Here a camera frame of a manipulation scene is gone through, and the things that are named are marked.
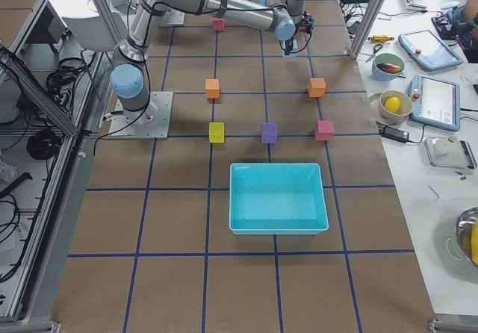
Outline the light blue foam block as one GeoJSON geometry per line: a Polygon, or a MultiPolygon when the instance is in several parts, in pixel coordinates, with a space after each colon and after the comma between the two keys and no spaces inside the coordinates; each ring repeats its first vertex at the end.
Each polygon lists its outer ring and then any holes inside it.
{"type": "Polygon", "coordinates": [[[292,39],[293,40],[293,51],[289,54],[289,55],[285,55],[284,54],[284,42],[282,43],[282,46],[283,46],[283,57],[296,57],[297,56],[297,52],[298,52],[298,45],[297,45],[297,41],[295,39],[292,39]]]}

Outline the orange block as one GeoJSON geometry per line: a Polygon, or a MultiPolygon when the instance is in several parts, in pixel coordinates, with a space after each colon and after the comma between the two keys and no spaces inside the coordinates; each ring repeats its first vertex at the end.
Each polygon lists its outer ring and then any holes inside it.
{"type": "Polygon", "coordinates": [[[325,78],[310,78],[308,81],[308,96],[310,98],[321,98],[326,93],[325,78]]]}
{"type": "Polygon", "coordinates": [[[205,96],[207,99],[218,99],[220,97],[220,80],[216,78],[205,79],[205,96]]]}

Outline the pink block far left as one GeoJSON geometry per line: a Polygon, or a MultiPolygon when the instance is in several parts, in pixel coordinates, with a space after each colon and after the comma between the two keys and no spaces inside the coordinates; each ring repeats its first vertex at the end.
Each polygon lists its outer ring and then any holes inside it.
{"type": "Polygon", "coordinates": [[[212,19],[212,29],[216,32],[221,32],[225,30],[225,20],[220,18],[212,19]]]}

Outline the scissors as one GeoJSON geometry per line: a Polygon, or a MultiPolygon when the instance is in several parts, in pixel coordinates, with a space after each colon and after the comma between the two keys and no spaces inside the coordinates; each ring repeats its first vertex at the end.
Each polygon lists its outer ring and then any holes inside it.
{"type": "Polygon", "coordinates": [[[376,57],[376,55],[377,55],[377,53],[378,53],[382,48],[383,48],[383,44],[381,44],[381,43],[376,44],[376,45],[373,47],[373,52],[372,52],[372,54],[371,54],[370,57],[366,60],[366,62],[368,63],[368,62],[374,60],[375,57],[376,57]]]}

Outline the pink block near tray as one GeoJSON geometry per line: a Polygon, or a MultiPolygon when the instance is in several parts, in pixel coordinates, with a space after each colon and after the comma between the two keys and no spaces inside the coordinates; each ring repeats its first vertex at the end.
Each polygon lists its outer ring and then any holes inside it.
{"type": "Polygon", "coordinates": [[[314,128],[316,141],[329,141],[335,133],[333,122],[330,120],[318,120],[314,128]]]}

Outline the purple block centre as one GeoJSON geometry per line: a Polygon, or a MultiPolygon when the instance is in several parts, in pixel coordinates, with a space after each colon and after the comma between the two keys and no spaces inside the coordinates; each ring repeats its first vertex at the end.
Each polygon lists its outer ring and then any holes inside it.
{"type": "Polygon", "coordinates": [[[274,122],[265,122],[261,128],[261,142],[274,144],[278,140],[278,125],[274,122]]]}

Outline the green bowl with fruit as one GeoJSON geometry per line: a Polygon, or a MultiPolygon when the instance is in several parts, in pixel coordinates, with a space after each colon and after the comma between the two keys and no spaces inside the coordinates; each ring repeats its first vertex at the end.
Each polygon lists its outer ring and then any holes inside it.
{"type": "Polygon", "coordinates": [[[372,62],[372,76],[377,81],[391,81],[405,69],[404,61],[392,53],[377,55],[372,62]]]}

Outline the yellow foam block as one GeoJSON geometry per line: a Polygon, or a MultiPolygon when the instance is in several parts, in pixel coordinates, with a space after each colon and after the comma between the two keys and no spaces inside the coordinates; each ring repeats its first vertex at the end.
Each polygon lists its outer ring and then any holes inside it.
{"type": "Polygon", "coordinates": [[[225,142],[225,123],[210,122],[208,126],[208,139],[210,143],[225,142]]]}

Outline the cream bowl with lemon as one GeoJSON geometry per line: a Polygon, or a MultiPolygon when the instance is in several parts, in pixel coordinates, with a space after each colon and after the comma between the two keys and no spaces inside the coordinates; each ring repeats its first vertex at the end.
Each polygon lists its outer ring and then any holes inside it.
{"type": "Polygon", "coordinates": [[[408,119],[412,109],[412,100],[404,93],[389,90],[379,95],[378,117],[384,124],[401,124],[408,119]]]}

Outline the black power adapter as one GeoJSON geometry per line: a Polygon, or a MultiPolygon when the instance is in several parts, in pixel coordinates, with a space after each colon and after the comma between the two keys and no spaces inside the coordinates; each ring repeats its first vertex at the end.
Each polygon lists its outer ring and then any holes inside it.
{"type": "Polygon", "coordinates": [[[409,142],[409,132],[388,125],[379,127],[379,133],[382,137],[396,141],[398,143],[409,142]]]}

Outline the upper teach pendant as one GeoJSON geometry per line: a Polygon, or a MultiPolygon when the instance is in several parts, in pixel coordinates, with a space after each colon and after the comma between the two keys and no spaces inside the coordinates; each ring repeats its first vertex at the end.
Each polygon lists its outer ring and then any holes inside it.
{"type": "Polygon", "coordinates": [[[430,30],[400,34],[400,45],[426,71],[459,66],[462,59],[430,30]]]}

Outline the teach pendant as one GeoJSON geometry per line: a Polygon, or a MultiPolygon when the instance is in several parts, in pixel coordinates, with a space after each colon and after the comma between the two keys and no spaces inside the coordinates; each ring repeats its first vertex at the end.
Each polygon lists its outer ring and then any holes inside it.
{"type": "Polygon", "coordinates": [[[400,45],[426,71],[459,66],[462,59],[430,30],[400,34],[400,45]]]}
{"type": "Polygon", "coordinates": [[[415,75],[409,85],[412,112],[409,119],[445,131],[460,129],[459,84],[428,75],[415,75]]]}

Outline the kitchen scale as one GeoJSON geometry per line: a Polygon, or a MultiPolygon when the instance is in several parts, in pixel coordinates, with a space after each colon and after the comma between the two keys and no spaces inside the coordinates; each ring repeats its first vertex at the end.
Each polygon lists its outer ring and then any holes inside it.
{"type": "Polygon", "coordinates": [[[423,142],[433,167],[476,169],[477,161],[470,144],[456,137],[428,137],[423,142]]]}

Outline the steel bowl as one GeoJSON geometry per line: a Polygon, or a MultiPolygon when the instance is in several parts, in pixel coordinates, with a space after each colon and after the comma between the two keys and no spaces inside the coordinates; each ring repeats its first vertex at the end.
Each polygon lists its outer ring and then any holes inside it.
{"type": "Polygon", "coordinates": [[[468,208],[458,216],[454,236],[445,240],[445,249],[453,259],[477,267],[477,207],[468,208]]]}

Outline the aluminium frame post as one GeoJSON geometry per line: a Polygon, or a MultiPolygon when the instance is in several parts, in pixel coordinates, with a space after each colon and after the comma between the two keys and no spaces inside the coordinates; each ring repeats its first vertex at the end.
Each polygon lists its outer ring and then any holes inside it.
{"type": "Polygon", "coordinates": [[[373,23],[376,20],[379,10],[382,7],[382,4],[385,0],[370,0],[365,11],[364,18],[361,21],[361,25],[356,33],[354,41],[350,49],[350,58],[356,60],[358,58],[359,52],[363,47],[367,36],[373,26],[373,23]]]}

